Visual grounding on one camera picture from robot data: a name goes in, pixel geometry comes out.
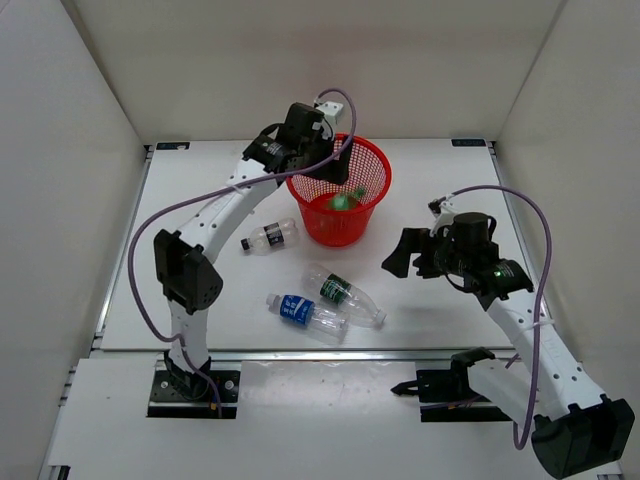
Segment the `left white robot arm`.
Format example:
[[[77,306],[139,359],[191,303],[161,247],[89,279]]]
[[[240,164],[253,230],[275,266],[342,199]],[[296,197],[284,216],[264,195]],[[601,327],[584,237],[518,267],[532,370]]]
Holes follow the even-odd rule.
[[[291,172],[335,185],[349,175],[349,147],[334,152],[344,106],[317,100],[296,102],[285,121],[265,128],[243,151],[226,182],[229,192],[208,201],[176,231],[159,231],[153,241],[156,276],[177,335],[164,355],[172,386],[186,399],[210,392],[211,361],[206,345],[207,314],[223,280],[214,268],[230,236]]]

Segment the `green plastic bottle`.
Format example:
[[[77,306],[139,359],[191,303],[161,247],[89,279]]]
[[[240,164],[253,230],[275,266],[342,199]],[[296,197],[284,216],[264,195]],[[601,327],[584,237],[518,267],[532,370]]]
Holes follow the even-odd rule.
[[[367,194],[365,187],[357,187],[353,190],[342,191],[334,194],[327,203],[327,208],[332,211],[349,211],[358,208],[361,200]]]

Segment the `clear bottle green label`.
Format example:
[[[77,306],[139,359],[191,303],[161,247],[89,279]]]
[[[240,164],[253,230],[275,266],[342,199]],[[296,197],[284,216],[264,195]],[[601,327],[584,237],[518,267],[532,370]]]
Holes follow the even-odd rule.
[[[309,264],[301,277],[310,295],[350,315],[362,327],[381,329],[387,313],[373,299],[348,280],[319,264]]]

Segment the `small bottle black label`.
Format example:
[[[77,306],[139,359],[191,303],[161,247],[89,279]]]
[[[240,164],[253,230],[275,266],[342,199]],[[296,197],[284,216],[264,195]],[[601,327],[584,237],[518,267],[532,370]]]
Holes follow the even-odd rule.
[[[285,218],[254,229],[248,237],[241,240],[241,247],[247,254],[268,255],[294,246],[299,238],[296,221]]]

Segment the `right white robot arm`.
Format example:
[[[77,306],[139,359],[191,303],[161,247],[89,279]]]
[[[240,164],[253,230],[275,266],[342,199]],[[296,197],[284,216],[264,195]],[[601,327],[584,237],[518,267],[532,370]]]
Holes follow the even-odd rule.
[[[479,394],[518,424],[531,421],[532,448],[550,476],[564,479],[619,460],[633,410],[624,399],[610,399],[553,323],[538,318],[534,285],[516,261],[500,256],[492,240],[496,226],[483,213],[444,213],[432,229],[403,229],[382,267],[398,278],[411,267],[425,279],[458,276],[458,291],[478,299],[537,383],[521,380],[488,350],[475,348],[453,357],[450,390],[464,400]]]

